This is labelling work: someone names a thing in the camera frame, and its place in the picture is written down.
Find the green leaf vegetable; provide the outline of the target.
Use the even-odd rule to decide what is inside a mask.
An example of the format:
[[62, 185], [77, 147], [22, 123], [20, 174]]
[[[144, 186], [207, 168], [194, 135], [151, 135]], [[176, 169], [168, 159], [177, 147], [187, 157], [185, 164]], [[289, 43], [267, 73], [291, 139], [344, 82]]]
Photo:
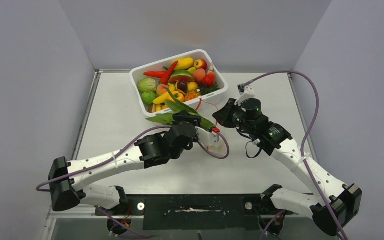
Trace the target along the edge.
[[146, 119], [149, 122], [165, 126], [173, 126], [175, 115], [179, 115], [180, 113], [182, 113], [186, 116], [198, 117], [200, 119], [199, 126], [206, 131], [209, 131], [211, 128], [216, 127], [213, 122], [200, 115], [195, 109], [181, 102], [177, 98], [177, 96], [179, 95], [178, 93], [173, 93], [169, 90], [167, 94], [169, 95], [169, 98], [164, 100], [163, 103], [168, 106], [170, 112], [157, 113], [155, 116], [147, 117]]

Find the red tomato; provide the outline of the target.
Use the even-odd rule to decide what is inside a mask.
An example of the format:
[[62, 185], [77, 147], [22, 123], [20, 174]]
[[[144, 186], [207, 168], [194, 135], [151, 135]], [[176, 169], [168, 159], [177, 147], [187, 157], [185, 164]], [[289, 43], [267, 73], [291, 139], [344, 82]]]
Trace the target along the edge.
[[215, 83], [215, 73], [210, 71], [203, 79], [202, 84], [207, 87], [212, 87]]

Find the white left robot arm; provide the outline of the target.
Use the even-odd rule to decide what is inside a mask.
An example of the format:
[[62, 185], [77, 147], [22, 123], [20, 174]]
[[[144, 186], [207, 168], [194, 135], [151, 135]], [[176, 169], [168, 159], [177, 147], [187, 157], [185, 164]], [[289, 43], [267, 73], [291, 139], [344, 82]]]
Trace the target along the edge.
[[126, 205], [128, 199], [122, 187], [95, 183], [120, 173], [165, 165], [191, 150], [198, 141], [201, 118], [182, 111], [174, 114], [173, 124], [167, 131], [155, 134], [146, 130], [119, 151], [85, 160], [55, 159], [46, 182], [53, 211], [63, 212], [78, 205], [106, 210]]

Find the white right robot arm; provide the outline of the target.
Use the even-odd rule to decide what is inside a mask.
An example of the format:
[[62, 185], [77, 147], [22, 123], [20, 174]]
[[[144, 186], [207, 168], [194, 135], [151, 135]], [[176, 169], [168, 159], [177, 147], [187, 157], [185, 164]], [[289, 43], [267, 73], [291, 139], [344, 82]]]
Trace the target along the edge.
[[297, 141], [280, 124], [262, 112], [261, 102], [250, 98], [240, 105], [231, 98], [213, 118], [224, 128], [235, 129], [256, 144], [260, 151], [290, 170], [309, 190], [304, 194], [272, 185], [262, 194], [261, 207], [269, 214], [286, 210], [309, 219], [325, 234], [335, 237], [360, 210], [363, 192], [347, 185], [301, 153]]

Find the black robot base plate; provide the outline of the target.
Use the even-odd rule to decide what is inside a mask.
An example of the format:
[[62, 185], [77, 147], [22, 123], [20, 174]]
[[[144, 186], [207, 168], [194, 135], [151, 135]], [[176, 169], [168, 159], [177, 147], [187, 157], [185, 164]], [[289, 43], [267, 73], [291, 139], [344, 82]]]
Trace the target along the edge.
[[260, 221], [279, 213], [260, 194], [129, 194], [127, 203], [95, 210], [116, 220], [142, 221], [142, 230], [224, 230], [260, 228]]

